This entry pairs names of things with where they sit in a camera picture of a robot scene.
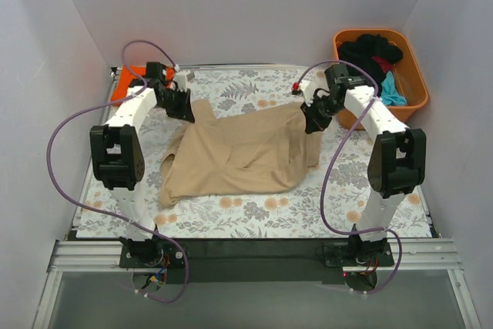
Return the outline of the red garment in basket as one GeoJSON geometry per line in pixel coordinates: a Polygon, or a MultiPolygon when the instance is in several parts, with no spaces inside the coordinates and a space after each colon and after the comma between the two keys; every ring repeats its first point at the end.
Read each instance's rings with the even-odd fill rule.
{"type": "Polygon", "coordinates": [[[387,75],[391,71],[392,64],[388,60],[379,56],[373,56],[372,59],[381,67],[385,75],[387,75]]]}

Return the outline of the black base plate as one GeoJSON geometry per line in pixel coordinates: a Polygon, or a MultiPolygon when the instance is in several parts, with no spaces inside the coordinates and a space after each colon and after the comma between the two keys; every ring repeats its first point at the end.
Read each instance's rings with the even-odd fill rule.
{"type": "Polygon", "coordinates": [[[393,267],[388,242],[358,247],[335,239],[178,239],[134,242],[121,238],[119,267],[134,270],[166,268],[170,284],[222,282],[322,281],[343,283],[343,269],[393,267]]]}

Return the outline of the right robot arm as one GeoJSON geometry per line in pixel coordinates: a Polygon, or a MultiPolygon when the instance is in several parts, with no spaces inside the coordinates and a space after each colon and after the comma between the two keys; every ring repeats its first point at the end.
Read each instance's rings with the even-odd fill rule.
{"type": "Polygon", "coordinates": [[[307,82],[300,77],[292,86],[302,96],[301,111],[307,134],[324,131],[343,109],[348,110],[373,142],[367,166],[371,192],[361,218],[342,238],[321,248],[329,267],[376,267],[394,265],[387,241],[390,224],[398,206],[424,181],[427,138],[422,129],[410,129],[378,97],[378,85],[370,74],[357,67],[357,75],[347,71],[352,65],[327,61],[325,83],[307,82]]]}

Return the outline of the beige t shirt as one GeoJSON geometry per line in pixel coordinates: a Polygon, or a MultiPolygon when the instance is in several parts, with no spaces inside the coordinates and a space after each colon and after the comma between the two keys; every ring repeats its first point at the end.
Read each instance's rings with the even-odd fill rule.
{"type": "Polygon", "coordinates": [[[305,132],[297,102],[222,118],[205,99],[192,108],[196,121],[175,131],[161,161],[162,208],[195,196],[282,193],[319,163],[322,134],[305,132]]]}

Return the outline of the orange plastic basket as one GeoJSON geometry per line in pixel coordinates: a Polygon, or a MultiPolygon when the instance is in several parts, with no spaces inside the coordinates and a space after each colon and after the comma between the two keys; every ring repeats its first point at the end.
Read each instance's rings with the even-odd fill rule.
{"type": "Polygon", "coordinates": [[[352,42],[363,34],[381,35],[403,52],[403,59],[392,67],[398,92],[407,100],[406,106],[388,106],[389,110],[403,123],[428,102],[428,90],[410,42],[392,29],[345,29],[333,38],[334,56],[340,59],[338,47],[343,42],[352,42]]]}

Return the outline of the floral table mat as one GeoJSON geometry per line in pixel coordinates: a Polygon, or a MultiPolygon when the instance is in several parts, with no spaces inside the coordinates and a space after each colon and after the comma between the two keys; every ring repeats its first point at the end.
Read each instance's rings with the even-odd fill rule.
{"type": "MultiPolygon", "coordinates": [[[[290,84],[300,69],[197,69],[192,97],[206,99],[218,117],[293,102],[290,84]]],[[[337,237],[361,217],[370,194],[368,134],[347,134],[338,122],[323,132],[320,161],[293,190],[274,195],[203,196],[158,206],[160,161],[180,126],[154,109],[139,131],[145,156],[143,178],[149,215],[173,238],[337,237]]]]}

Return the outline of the folded orange t shirt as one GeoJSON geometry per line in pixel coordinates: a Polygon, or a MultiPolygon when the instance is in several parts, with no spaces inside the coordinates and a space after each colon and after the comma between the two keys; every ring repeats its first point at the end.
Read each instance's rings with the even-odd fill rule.
{"type": "MultiPolygon", "coordinates": [[[[170,87],[172,85],[171,81],[176,76],[176,71],[173,67],[164,66],[163,67],[163,75],[165,76],[165,85],[166,87],[170,87]]],[[[110,101],[114,103],[119,99],[126,98],[127,90],[129,88],[129,84],[136,77],[126,68],[122,67],[121,69],[117,69],[116,71],[116,87],[113,90],[110,101]]]]}

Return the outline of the turquoise garment in basket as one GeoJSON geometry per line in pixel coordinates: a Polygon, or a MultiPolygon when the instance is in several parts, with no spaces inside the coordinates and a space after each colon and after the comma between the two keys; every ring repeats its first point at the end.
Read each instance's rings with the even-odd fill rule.
{"type": "Polygon", "coordinates": [[[402,107],[407,105],[407,100],[397,90],[392,71],[387,72],[384,81],[381,83],[381,100],[385,106],[402,107]]]}

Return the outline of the black t shirt in basket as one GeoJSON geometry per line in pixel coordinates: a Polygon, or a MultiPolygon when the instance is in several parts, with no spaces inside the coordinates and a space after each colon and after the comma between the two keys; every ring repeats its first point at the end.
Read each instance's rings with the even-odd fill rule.
{"type": "Polygon", "coordinates": [[[357,65],[379,85],[384,81],[386,75],[372,57],[382,57],[394,65],[400,62],[404,56],[401,49],[392,45],[388,38],[372,34],[360,35],[355,41],[342,42],[337,51],[340,60],[357,65]]]}

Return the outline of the aluminium mounting rail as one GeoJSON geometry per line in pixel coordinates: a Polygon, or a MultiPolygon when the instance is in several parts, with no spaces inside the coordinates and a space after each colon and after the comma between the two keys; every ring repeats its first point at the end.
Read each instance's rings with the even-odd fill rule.
{"type": "Polygon", "coordinates": [[[343,283],[182,282],[156,299],[136,294],[145,270],[122,269],[115,241],[55,245],[35,316],[37,328],[478,328],[480,322],[452,241],[411,238],[392,243],[401,261],[393,274],[377,268],[379,290],[350,291],[343,283]]]}

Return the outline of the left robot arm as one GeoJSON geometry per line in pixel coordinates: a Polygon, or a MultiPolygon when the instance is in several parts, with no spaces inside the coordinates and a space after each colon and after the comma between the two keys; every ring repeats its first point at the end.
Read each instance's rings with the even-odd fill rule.
{"type": "Polygon", "coordinates": [[[138,132],[149,112],[163,108],[168,117],[189,123],[195,118],[188,82],[190,71],[149,62],[141,79],[133,78],[114,116],[89,132],[94,177],[110,191],[127,222],[121,266],[185,266],[185,251],[155,235],[156,223],[146,209],[145,159],[138,132]]]}

